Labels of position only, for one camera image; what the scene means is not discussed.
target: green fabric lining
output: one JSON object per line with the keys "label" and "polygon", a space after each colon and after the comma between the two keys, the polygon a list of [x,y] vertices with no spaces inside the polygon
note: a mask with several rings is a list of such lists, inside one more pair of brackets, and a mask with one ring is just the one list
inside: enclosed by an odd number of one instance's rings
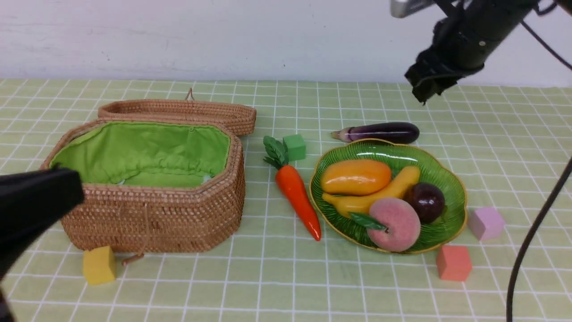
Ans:
{"label": "green fabric lining", "polygon": [[112,121],[76,139],[50,162],[84,183],[196,187],[221,173],[231,139],[211,125]]}

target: basket lid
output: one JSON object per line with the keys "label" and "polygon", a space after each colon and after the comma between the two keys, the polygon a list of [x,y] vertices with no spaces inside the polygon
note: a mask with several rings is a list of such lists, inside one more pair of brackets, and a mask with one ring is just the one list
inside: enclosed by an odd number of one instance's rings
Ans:
{"label": "basket lid", "polygon": [[149,120],[186,120],[221,124],[237,136],[254,132],[256,109],[241,104],[197,101],[193,89],[185,100],[124,100],[103,105],[97,116],[124,119],[137,116]]}

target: yellow foam cube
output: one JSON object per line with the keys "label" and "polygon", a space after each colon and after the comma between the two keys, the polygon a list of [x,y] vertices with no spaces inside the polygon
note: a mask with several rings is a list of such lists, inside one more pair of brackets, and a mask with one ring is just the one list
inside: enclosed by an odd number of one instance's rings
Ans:
{"label": "yellow foam cube", "polygon": [[115,255],[110,246],[84,251],[84,277],[88,285],[113,282],[116,278]]}

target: green foam cube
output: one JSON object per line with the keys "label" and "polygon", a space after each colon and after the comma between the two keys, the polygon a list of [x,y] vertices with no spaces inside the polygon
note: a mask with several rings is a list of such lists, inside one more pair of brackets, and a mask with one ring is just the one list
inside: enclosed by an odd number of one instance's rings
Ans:
{"label": "green foam cube", "polygon": [[306,142],[300,134],[283,137],[284,144],[288,148],[290,161],[304,160],[306,158]]}

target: black cable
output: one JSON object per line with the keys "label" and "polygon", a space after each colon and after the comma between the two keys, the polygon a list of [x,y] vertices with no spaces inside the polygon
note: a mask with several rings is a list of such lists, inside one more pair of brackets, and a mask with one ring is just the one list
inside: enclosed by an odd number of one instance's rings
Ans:
{"label": "black cable", "polygon": [[548,50],[552,56],[554,56],[554,58],[556,58],[558,61],[560,61],[564,66],[568,67],[568,69],[572,70],[572,65],[570,65],[569,62],[567,62],[564,58],[562,58],[558,53],[556,53],[554,51],[554,49],[552,49],[550,46],[548,46],[548,44],[542,40],[542,38],[540,38],[539,35],[537,35],[534,30],[526,23],[526,22],[521,22],[521,25],[531,34],[533,35],[533,37],[540,42],[540,44],[546,49]]}
{"label": "black cable", "polygon": [[541,10],[540,7],[537,6],[536,8],[534,8],[534,12],[536,12],[537,15],[547,15],[547,14],[551,13],[552,10],[556,9],[556,6],[558,6],[556,1],[552,1],[550,6],[548,6],[546,9]]}
{"label": "black cable", "polygon": [[[540,12],[543,14],[546,14],[548,12],[551,12],[552,10],[554,10],[554,8],[551,9],[551,7],[548,7],[547,9],[544,9]],[[560,55],[558,55],[554,50],[552,50],[552,48],[550,46],[548,46],[548,44],[545,43],[544,40],[542,40],[532,30],[532,28],[529,27],[529,25],[527,23],[525,23],[523,21],[523,22],[521,22],[521,24],[557,60],[559,60],[562,64],[564,64],[564,66],[566,66],[570,70],[572,70],[572,65],[570,65],[569,62],[564,60],[564,58],[562,58]],[[558,195],[562,191],[562,188],[564,188],[564,184],[566,184],[566,181],[568,180],[570,173],[572,173],[572,158],[570,158],[570,160],[568,160],[568,164],[566,165],[566,168],[564,168],[564,171],[562,172],[562,175],[558,179],[558,182],[556,183],[556,185],[552,189],[552,192],[548,196],[548,199],[546,199],[545,204],[542,206],[540,212],[538,213],[538,216],[536,217],[532,226],[530,227],[528,234],[526,234],[525,240],[522,242],[521,248],[518,251],[517,259],[514,262],[513,271],[510,273],[509,289],[507,290],[507,295],[506,295],[506,320],[507,320],[507,322],[513,322],[514,289],[517,285],[518,270],[521,267],[522,261],[525,257],[526,250],[529,248],[530,243],[532,242],[532,240],[534,238],[534,235],[536,234],[536,232],[538,231],[538,228],[540,227],[542,221],[544,220],[544,217],[546,217],[546,214],[548,214],[550,207],[552,207],[552,204],[554,203],[554,201],[556,200],[556,198],[558,197]]]}
{"label": "black cable", "polygon": [[552,206],[552,204],[556,200],[556,197],[558,197],[558,194],[560,193],[560,191],[564,187],[564,184],[566,183],[566,180],[568,180],[568,177],[570,176],[571,172],[572,172],[572,158],[570,158],[570,160],[568,161],[568,164],[566,165],[564,172],[562,173],[562,175],[560,176],[560,179],[558,179],[558,182],[556,183],[556,186],[554,186],[552,192],[548,196],[546,203],[544,204],[544,206],[542,206],[540,213],[538,214],[537,218],[534,220],[534,223],[533,223],[532,227],[530,228],[529,233],[525,237],[525,241],[522,242],[521,249],[518,251],[517,260],[515,261],[513,271],[510,274],[509,289],[508,289],[508,293],[506,296],[506,320],[507,320],[507,322],[513,322],[514,288],[517,284],[518,270],[521,267],[522,260],[525,257],[526,250],[528,249],[530,242],[533,240],[534,234],[536,234],[538,228],[540,227],[540,224],[544,220],[544,217],[546,217],[546,214],[550,210],[550,207]]}

